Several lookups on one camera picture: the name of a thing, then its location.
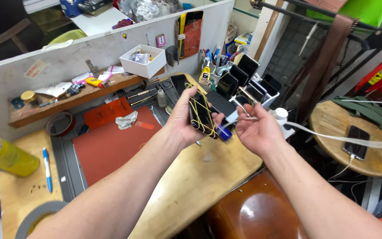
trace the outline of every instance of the cardboard box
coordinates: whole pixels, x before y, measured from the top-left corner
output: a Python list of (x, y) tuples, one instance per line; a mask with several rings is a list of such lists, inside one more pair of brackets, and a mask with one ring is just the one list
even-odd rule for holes
[(347, 2), (347, 0), (305, 0), (306, 2), (317, 7), (330, 10), (337, 13), (338, 10)]
[[(144, 52), (150, 53), (151, 56), (154, 57), (153, 60), (148, 64), (142, 64), (129, 60), (129, 57), (132, 55), (132, 53), (136, 52), (137, 48), (141, 48), (141, 50)], [(126, 72), (150, 79), (154, 76), (154, 74), (157, 73), (157, 71), (166, 65), (166, 54), (163, 49), (147, 45), (138, 45), (121, 56), (120, 62), (122, 63), (122, 67)]]

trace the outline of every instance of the green cloth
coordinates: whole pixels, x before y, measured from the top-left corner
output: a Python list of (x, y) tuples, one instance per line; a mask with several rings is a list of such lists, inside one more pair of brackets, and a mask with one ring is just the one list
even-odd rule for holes
[(371, 101), (366, 97), (346, 97), (346, 96), (336, 96), (332, 102), (339, 106), (342, 106), (349, 111), (351, 116), (360, 117), (361, 115), (369, 118), (370, 120), (377, 123), (379, 128), (382, 130), (382, 108), (376, 103), (365, 103), (365, 102), (352, 102), (352, 101), (342, 101), (342, 100), (360, 100), (360, 101)]

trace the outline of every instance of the hand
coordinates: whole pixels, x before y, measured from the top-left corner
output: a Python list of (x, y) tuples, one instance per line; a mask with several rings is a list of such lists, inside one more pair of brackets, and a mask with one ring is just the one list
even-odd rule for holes
[[(197, 93), (197, 86), (186, 89), (182, 92), (181, 97), (173, 108), (172, 113), (167, 120), (165, 128), (170, 128), (176, 135), (180, 137), (184, 148), (195, 143), (197, 140), (204, 138), (203, 134), (198, 129), (190, 124), (188, 101), (191, 96)], [(224, 118), (224, 114), (217, 114), (213, 117), (213, 121), (218, 127)]]
[(242, 144), (259, 157), (267, 156), (269, 152), (281, 150), (280, 146), (287, 142), (281, 132), (278, 122), (260, 103), (253, 108), (244, 104), (245, 110), (251, 117), (258, 117), (258, 121), (244, 120), (247, 114), (244, 109), (238, 109), (236, 132)]

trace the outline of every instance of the right hand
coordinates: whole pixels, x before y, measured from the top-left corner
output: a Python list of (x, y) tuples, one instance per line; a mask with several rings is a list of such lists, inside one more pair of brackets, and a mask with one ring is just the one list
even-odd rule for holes
[(253, 108), (249, 104), (244, 104), (244, 108), (251, 117), (258, 117), (259, 120), (244, 120), (247, 114), (240, 106), (238, 110), (238, 122), (236, 132), (241, 143), (252, 153), (259, 157), (267, 157), (269, 153), (281, 150), (287, 142), (281, 132), (275, 117), (263, 109), (260, 103)]

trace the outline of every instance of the left hand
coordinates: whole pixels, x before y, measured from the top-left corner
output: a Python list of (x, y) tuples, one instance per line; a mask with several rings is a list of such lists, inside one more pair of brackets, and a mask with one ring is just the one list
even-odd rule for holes
[[(180, 140), (182, 140), (184, 147), (187, 147), (195, 143), (197, 140), (200, 140), (205, 137), (205, 134), (203, 134), (201, 131), (194, 128), (190, 124), (188, 101), (190, 97), (194, 96), (196, 93), (197, 86), (193, 86), (182, 92), (181, 97), (179, 98), (178, 102), (173, 108), (173, 111), (170, 114), (169, 119), (167, 120), (167, 123), (165, 125), (166, 128), (170, 128), (175, 132), (175, 134), (178, 134)], [(217, 128), (222, 122), (224, 114), (213, 114), (212, 116)]]

